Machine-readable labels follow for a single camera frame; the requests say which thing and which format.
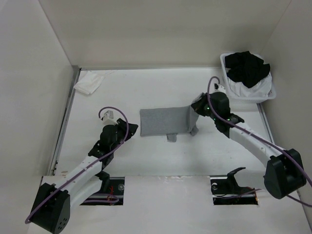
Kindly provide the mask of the white plastic basket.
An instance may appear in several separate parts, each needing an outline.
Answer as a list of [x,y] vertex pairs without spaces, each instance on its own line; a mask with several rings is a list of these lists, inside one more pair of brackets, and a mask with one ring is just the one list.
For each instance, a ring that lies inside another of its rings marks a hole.
[[273,82],[272,82],[272,88],[271,88],[271,91],[269,92],[268,97],[238,97],[230,90],[228,79],[227,79],[228,78],[227,72],[229,71],[229,68],[225,67],[225,57],[229,56],[231,54],[234,54],[234,53],[224,53],[224,54],[220,55],[224,86],[225,86],[226,93],[227,93],[228,97],[230,99],[232,99],[233,102],[240,103],[240,104],[241,103],[256,103],[256,104],[258,104],[258,103],[265,102],[267,100],[275,99],[276,98],[276,90],[275,90],[275,87],[273,85]]

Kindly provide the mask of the grey tank top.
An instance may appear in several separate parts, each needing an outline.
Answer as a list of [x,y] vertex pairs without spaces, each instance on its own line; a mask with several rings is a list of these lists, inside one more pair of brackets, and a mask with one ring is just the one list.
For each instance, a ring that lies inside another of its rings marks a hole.
[[169,142],[176,142],[178,134],[198,133],[199,118],[190,105],[184,107],[141,109],[140,135],[142,137],[166,136]]

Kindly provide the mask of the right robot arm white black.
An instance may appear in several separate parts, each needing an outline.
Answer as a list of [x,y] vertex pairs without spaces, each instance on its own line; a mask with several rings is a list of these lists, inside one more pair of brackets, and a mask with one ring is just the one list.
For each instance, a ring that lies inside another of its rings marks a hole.
[[263,139],[244,119],[231,113],[225,93],[202,93],[191,107],[200,116],[210,117],[219,132],[242,145],[265,166],[264,188],[274,198],[282,199],[312,182],[304,171],[300,153]]

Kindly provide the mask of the black tank top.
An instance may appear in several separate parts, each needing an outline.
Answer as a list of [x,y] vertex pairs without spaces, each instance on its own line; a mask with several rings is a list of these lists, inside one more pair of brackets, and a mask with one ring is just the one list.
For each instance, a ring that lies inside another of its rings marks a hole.
[[234,82],[242,82],[247,88],[257,85],[270,73],[271,66],[249,51],[237,52],[225,57],[227,76]]

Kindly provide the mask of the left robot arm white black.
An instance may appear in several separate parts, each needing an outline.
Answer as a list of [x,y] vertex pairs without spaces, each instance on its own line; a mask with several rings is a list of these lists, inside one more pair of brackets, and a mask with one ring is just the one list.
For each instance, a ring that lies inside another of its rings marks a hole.
[[54,184],[44,183],[37,192],[25,223],[34,223],[51,234],[59,234],[66,227],[71,211],[86,202],[94,193],[109,190],[109,175],[103,171],[114,158],[114,152],[137,131],[137,124],[118,119],[106,124],[85,159]]

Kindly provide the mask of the white tank top in basket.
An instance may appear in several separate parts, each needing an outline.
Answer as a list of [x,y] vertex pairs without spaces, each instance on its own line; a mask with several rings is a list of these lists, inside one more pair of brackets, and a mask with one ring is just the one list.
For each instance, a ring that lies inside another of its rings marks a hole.
[[269,74],[261,81],[259,81],[252,88],[248,88],[242,82],[234,82],[228,79],[230,90],[238,97],[241,98],[264,98],[268,97],[272,88],[272,75]]

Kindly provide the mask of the folded white tank top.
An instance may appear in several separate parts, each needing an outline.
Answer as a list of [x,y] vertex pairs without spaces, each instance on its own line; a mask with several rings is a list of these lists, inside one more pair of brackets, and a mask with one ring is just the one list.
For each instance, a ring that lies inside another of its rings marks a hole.
[[113,70],[106,71],[104,74],[98,74],[94,71],[87,71],[81,78],[79,78],[78,82],[74,85],[74,89],[81,94],[91,95],[93,94],[102,82],[112,74]]

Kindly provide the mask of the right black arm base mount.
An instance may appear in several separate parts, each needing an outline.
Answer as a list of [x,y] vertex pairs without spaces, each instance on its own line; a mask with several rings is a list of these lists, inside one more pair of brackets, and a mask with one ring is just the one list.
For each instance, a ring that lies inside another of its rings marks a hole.
[[245,169],[239,167],[226,175],[210,177],[214,205],[258,205],[256,189],[242,187],[236,181],[235,175]]

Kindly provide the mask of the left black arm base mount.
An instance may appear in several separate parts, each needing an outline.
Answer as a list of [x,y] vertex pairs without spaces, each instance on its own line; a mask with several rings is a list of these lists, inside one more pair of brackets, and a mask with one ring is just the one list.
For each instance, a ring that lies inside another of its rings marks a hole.
[[102,182],[98,192],[92,194],[83,206],[122,206],[124,202],[125,177],[110,177],[106,172],[96,175]]

